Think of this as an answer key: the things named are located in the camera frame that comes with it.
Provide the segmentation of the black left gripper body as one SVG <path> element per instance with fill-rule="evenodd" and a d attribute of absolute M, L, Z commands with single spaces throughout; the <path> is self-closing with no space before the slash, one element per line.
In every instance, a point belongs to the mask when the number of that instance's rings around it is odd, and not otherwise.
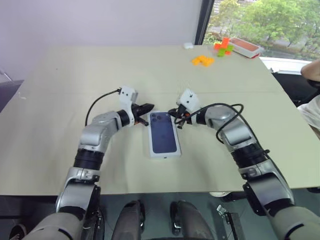
<path fill-rule="evenodd" d="M 133 114 L 133 117 L 134 117 L 134 122 L 135 123 L 139 123 L 140 122 L 140 116 L 139 116 L 139 113 L 140 113 L 140 106 L 136 103 L 133 103 L 131 105 L 131 111 L 132 111 L 132 114 Z"/>

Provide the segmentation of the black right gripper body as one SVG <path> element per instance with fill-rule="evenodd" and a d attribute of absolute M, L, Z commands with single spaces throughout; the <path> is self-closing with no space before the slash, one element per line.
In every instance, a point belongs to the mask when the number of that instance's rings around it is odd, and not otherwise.
<path fill-rule="evenodd" d="M 190 113 L 184 106 L 179 106 L 178 108 L 178 116 L 176 116 L 176 122 L 179 120 L 184 120 L 184 123 L 192 124 L 192 120 L 190 118 Z"/>

